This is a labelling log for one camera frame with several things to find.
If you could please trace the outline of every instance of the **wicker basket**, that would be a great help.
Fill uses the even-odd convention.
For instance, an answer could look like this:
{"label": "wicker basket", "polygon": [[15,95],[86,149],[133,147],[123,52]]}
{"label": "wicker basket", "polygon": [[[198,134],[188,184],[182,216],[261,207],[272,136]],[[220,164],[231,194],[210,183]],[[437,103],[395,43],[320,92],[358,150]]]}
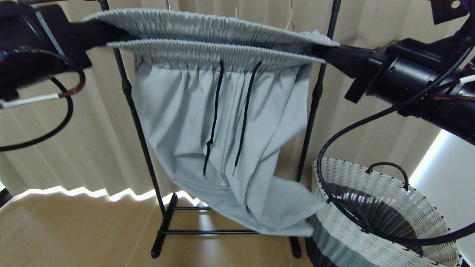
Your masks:
{"label": "wicker basket", "polygon": [[[327,200],[316,175],[312,192]],[[322,173],[335,198],[357,209],[375,228],[401,238],[430,238],[450,232],[432,204],[416,189],[379,172],[337,159],[324,158]],[[365,233],[333,203],[309,218],[315,227],[307,253],[317,267],[459,266],[455,242],[435,246],[402,246]]]}

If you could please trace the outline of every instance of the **white wall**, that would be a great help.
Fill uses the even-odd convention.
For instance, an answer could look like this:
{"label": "white wall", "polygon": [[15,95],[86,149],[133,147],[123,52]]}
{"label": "white wall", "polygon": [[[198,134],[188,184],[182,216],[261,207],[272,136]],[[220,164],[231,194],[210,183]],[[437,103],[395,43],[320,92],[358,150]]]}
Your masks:
{"label": "white wall", "polygon": [[[475,221],[475,146],[444,130],[411,176],[445,216],[452,230]],[[458,241],[465,260],[475,266],[475,234]]]}

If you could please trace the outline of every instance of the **elastic waistband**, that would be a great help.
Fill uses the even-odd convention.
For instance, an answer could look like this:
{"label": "elastic waistband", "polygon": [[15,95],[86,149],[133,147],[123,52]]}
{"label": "elastic waistband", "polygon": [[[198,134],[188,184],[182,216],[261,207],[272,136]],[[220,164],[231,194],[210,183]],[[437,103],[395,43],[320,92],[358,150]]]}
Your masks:
{"label": "elastic waistband", "polygon": [[179,39],[259,46],[313,43],[339,46],[318,31],[296,33],[246,20],[158,9],[103,11],[84,20],[101,20],[143,39]]}
{"label": "elastic waistband", "polygon": [[152,64],[166,63],[169,68],[216,69],[223,60],[226,71],[251,71],[262,61],[259,71],[280,71],[286,68],[325,61],[315,57],[302,56],[265,48],[237,45],[210,44],[195,41],[149,39],[108,44],[113,48],[124,48]]}

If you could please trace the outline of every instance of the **curtain fold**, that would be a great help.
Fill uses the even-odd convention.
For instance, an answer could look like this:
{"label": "curtain fold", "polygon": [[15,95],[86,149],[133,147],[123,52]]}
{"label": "curtain fold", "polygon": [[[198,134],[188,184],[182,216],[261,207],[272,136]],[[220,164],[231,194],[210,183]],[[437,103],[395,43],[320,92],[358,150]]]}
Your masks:
{"label": "curtain fold", "polygon": [[[167,9],[166,0],[114,0],[110,8]],[[204,14],[235,15],[232,0],[169,0],[172,10]],[[72,21],[100,11],[96,1],[61,2]],[[319,30],[326,33],[331,0],[294,0],[289,30]],[[238,17],[253,22],[285,28],[290,18],[290,0],[240,0]],[[430,42],[452,35],[464,19],[433,25],[430,2],[426,0],[343,1],[334,39],[345,45],[375,48],[393,39],[415,38]],[[110,48],[88,51],[94,67],[86,71],[87,82],[81,93],[73,97],[74,114],[69,125],[54,138],[34,147],[0,154],[2,182],[19,194],[30,188],[46,189],[61,185],[71,190],[85,186],[91,191],[106,188],[112,195],[131,188],[136,194],[152,190],[132,116],[121,89],[121,80]],[[122,51],[129,79],[133,81],[133,57]],[[311,74],[308,109],[320,65]],[[77,77],[60,75],[66,87]],[[365,118],[389,105],[373,97],[358,104],[343,98],[352,80],[332,66],[327,67],[324,92],[317,111],[313,135],[307,154],[304,178],[311,176],[311,162],[324,142],[345,126]],[[22,97],[57,91],[50,82],[21,90]],[[29,140],[56,127],[66,113],[65,101],[39,103],[4,110],[1,116],[1,144]],[[390,114],[360,127],[339,139],[326,156],[361,165],[391,161],[411,174],[439,129],[413,117]],[[281,150],[276,176],[295,179],[304,132],[290,140]],[[162,195],[176,191],[152,154]],[[398,177],[390,167],[381,169]]]}

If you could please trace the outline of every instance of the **rack pole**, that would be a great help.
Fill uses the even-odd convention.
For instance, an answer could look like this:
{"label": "rack pole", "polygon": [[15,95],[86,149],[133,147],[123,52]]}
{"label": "rack pole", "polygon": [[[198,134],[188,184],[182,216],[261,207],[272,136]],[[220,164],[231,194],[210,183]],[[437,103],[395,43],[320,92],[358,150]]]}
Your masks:
{"label": "rack pole", "polygon": [[[98,2],[101,5],[102,11],[109,10],[109,3],[107,2],[107,0],[99,0]],[[161,211],[161,214],[165,217],[166,210],[165,210],[165,205],[163,204],[162,196],[160,194],[160,188],[158,186],[157,176],[155,175],[155,170],[153,169],[152,159],[150,157],[150,153],[147,148],[147,142],[145,140],[145,136],[143,135],[143,129],[140,124],[139,115],[137,114],[137,109],[135,108],[135,104],[133,103],[133,99],[132,99],[132,85],[130,84],[129,79],[127,78],[124,61],[122,60],[122,56],[118,48],[114,48],[114,56],[115,56],[115,60],[117,61],[117,66],[119,68],[119,73],[122,80],[122,90],[125,95],[125,98],[127,99],[127,104],[129,105],[130,111],[132,113],[133,123],[135,124],[135,129],[137,130],[137,135],[139,136],[140,145],[142,146],[143,155],[145,156],[145,161],[147,162],[147,168],[150,174],[150,178],[152,179],[152,184],[153,184],[153,188],[155,189],[155,194],[157,195],[160,211]]]}
{"label": "rack pole", "polygon": [[[330,24],[328,25],[327,36],[330,39],[333,39],[335,34],[336,21],[338,19],[338,13],[340,11],[340,6],[342,0],[333,0],[332,5],[332,15],[330,16]],[[310,137],[312,136],[312,129],[315,122],[315,115],[317,113],[318,104],[320,98],[322,97],[323,92],[323,78],[325,77],[326,64],[320,65],[320,71],[318,72],[317,83],[313,88],[312,92],[312,103],[310,104],[310,114],[308,116],[307,129],[305,131],[304,144],[302,146],[302,153],[300,154],[300,161],[297,168],[297,177],[296,180],[300,182],[302,178],[302,173],[304,171],[305,158],[307,157],[308,145],[310,144]],[[295,258],[300,258],[302,256],[302,250],[298,242],[297,237],[290,237],[290,246],[292,247],[292,253]]]}

